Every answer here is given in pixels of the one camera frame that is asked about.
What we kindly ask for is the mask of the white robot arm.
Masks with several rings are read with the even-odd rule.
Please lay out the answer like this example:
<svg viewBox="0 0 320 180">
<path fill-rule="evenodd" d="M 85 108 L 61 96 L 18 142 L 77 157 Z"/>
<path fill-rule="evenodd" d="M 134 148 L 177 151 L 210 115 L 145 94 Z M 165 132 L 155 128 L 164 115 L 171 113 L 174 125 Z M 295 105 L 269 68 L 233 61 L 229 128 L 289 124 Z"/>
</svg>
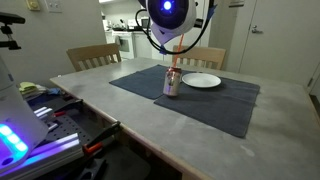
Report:
<svg viewBox="0 0 320 180">
<path fill-rule="evenodd" d="M 161 45 L 192 28 L 202 28 L 211 19 L 216 8 L 214 0 L 209 0 L 205 19 L 199 19 L 195 0 L 138 0 L 151 18 L 151 31 Z"/>
</svg>

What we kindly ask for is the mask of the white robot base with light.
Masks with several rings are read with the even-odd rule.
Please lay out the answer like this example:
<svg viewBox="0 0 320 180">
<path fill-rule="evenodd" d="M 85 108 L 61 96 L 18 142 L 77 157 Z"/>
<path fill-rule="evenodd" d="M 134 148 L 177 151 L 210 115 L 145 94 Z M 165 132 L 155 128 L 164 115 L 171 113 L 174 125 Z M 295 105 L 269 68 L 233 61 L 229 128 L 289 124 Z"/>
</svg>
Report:
<svg viewBox="0 0 320 180">
<path fill-rule="evenodd" d="M 23 163 L 47 133 L 0 59 L 0 172 Z"/>
</svg>

